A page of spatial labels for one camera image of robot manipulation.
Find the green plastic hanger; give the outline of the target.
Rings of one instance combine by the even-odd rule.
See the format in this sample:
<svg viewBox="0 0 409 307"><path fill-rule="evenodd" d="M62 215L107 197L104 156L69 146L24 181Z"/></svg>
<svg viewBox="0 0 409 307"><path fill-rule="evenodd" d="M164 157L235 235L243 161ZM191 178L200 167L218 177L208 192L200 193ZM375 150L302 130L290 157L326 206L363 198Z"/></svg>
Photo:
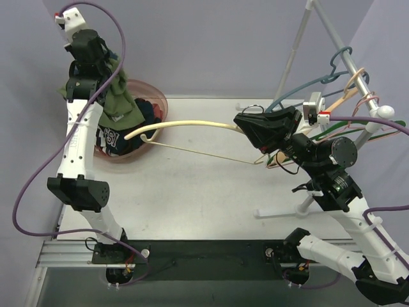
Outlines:
<svg viewBox="0 0 409 307"><path fill-rule="evenodd" d="M364 130L364 126L367 123L368 123L367 121L352 121L352 124L348 125L348 122L346 121L337 122L335 125L331 126L330 128L327 128L320 134L313 136L312 139L316 143L319 143L321 141L334 138L335 136L343 136L347 134L352 134L354 132L360 132ZM394 123L401 125L402 127L406 127L406 122L403 120L396 120L394 121ZM399 134L401 132L397 129L394 130L392 127L381 128L381 131L383 131L383 133L370 137L369 142L376 141L382 138L387 138L389 136L395 136L396 134ZM266 163L266 168L272 169L277 167L278 164L275 162L275 156L269 158Z"/></svg>

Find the olive green garment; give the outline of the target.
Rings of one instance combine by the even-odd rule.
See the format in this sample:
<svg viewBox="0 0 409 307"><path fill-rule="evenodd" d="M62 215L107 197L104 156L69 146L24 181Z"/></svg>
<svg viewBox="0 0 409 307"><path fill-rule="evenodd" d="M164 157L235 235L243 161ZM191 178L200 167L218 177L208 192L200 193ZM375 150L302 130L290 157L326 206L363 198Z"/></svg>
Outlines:
<svg viewBox="0 0 409 307"><path fill-rule="evenodd" d="M128 77L123 69L107 88L104 111L99 119L99 125L114 130L125 130L142 124L145 117L131 96Z"/></svg>

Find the teal blue hanger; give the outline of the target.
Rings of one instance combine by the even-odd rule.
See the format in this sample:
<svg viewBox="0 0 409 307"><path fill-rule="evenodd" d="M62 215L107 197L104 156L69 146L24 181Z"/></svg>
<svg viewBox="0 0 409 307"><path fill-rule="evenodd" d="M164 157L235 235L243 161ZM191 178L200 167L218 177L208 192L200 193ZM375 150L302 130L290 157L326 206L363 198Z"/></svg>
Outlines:
<svg viewBox="0 0 409 307"><path fill-rule="evenodd" d="M266 113L272 112L276 106L279 106L281 109L284 107L282 106L282 101L291 97L292 95L298 93L301 90L304 90L305 88L308 88L314 84L330 84L334 81L336 81L339 77L342 75L349 74L347 70L337 70L337 65L334 63L335 59L340 56L343 52L348 51L349 55L352 55L353 48L351 46L345 46L340 48L330 59L330 66L332 67L332 70L329 74L323 75L319 78L313 79L311 81L308 81L296 88L293 88L292 90L289 90L287 93L282 94L278 98L273 99L272 103L265 109Z"/></svg>

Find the black white striped tank top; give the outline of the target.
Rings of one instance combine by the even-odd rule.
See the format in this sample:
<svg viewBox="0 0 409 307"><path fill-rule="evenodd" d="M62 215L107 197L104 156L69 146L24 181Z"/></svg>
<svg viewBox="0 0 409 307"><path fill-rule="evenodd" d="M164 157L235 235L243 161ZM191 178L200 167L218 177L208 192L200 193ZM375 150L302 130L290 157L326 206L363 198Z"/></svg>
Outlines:
<svg viewBox="0 0 409 307"><path fill-rule="evenodd" d="M96 128L95 150L101 154L105 154L106 144L104 131L101 127Z"/></svg>

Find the pink wire hanger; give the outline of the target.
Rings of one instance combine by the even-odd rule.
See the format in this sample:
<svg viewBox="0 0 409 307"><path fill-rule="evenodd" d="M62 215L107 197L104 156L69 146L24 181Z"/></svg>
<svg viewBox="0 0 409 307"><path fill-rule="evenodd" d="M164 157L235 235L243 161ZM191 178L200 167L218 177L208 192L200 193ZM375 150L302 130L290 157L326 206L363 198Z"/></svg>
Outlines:
<svg viewBox="0 0 409 307"><path fill-rule="evenodd" d="M332 111L334 111L335 109L337 109L339 106L341 106L344 102L346 102L346 101L348 101L349 99L351 99L351 98L353 98L356 94L358 93L358 91L355 89L355 90L349 90L349 91L347 91L341 98L339 98L337 101L335 101L331 106L328 106L327 108L326 108L326 110L324 110L324 112L332 112ZM355 120L353 120L353 121L359 121L359 120L357 120L357 113L358 113L358 111L359 111L359 108L360 108L360 106L361 105L363 105L367 100L369 101L369 98L367 97L368 95L366 95L366 96L364 96L364 98L361 98L357 103L356 103L356 105L355 105L355 107L354 107L354 109L353 109L353 112L352 112L352 114L351 114L351 116L350 117L352 117L352 118L354 118ZM373 122L369 122L369 121L367 121L368 123L364 126L364 132L368 132L367 131L367 129L369 129L370 131L368 132L368 133L370 133L370 134L375 134L375 135L377 135L376 133L377 133L377 131L378 130L381 130L381 128L388 128L388 127L392 127L392 126L390 126L390 125L381 125L380 123L373 123ZM324 125L324 130L323 131L325 131L328 127L328 125Z"/></svg>

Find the navy blue garment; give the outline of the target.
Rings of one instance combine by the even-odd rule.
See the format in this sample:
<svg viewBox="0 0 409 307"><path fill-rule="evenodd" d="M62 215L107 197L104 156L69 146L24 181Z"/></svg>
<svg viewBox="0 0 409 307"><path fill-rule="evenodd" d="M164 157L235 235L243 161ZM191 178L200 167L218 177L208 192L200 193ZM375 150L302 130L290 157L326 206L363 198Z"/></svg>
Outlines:
<svg viewBox="0 0 409 307"><path fill-rule="evenodd" d="M139 125L124 130L115 130L99 125L99 127L103 129L105 136L106 149L104 155L109 157L116 157L126 155L135 150L138 150L144 144L141 138L139 136L136 136L132 139L125 140L125 136L138 128L161 122L160 119L154 117L151 102L142 98L137 98L135 99L135 103L142 111L142 114L145 118L145 120Z"/></svg>

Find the cream plastic hanger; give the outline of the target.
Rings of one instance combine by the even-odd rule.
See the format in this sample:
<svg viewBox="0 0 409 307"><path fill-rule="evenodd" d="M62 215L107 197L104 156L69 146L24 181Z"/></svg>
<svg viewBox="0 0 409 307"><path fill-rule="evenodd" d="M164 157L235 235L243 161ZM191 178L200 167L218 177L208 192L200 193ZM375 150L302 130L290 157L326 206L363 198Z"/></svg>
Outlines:
<svg viewBox="0 0 409 307"><path fill-rule="evenodd" d="M257 112L263 100L201 99L171 100L168 122L217 122L233 126L233 118L246 106ZM148 164L174 162L178 166L198 168L265 169L268 158L253 149L247 138L231 129L208 125L183 125L161 129L148 151L127 161L133 168L147 168Z"/></svg>

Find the rust red tank top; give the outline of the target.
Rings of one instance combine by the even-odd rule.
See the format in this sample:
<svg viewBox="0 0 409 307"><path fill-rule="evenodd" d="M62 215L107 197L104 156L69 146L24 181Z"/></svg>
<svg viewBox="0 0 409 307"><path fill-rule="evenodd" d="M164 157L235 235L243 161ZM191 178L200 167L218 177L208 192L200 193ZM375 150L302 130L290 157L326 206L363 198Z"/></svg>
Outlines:
<svg viewBox="0 0 409 307"><path fill-rule="evenodd" d="M159 104L152 104L152 108L153 108L153 114L155 118L160 119L161 121L164 118L164 112L161 109Z"/></svg>

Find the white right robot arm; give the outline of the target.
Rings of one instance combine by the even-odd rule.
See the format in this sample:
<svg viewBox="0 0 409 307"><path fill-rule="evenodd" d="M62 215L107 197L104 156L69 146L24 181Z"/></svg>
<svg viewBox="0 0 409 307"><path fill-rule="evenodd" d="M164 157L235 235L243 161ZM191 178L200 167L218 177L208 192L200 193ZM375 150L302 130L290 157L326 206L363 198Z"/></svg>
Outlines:
<svg viewBox="0 0 409 307"><path fill-rule="evenodd" d="M407 304L408 255L393 243L347 173L357 161L355 143L346 137L313 141L299 131L302 113L294 107L271 113L238 113L234 121L260 152L280 151L309 175L300 189L307 191L359 247L354 253L297 228L283 242L285 257L310 260L338 272L377 305Z"/></svg>

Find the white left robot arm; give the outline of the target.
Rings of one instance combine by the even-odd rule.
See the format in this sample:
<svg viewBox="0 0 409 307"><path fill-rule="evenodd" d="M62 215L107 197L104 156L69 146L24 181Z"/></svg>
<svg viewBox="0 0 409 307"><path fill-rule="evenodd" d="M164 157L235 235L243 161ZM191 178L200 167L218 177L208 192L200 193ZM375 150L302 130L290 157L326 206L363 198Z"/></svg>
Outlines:
<svg viewBox="0 0 409 307"><path fill-rule="evenodd" d="M87 220L98 243L108 246L107 256L121 263L129 257L130 247L120 241L125 232L108 207L109 184L95 180L93 171L96 131L107 93L103 85L111 76L109 51L93 29L74 33L65 49L74 58L65 86L68 141L47 188Z"/></svg>

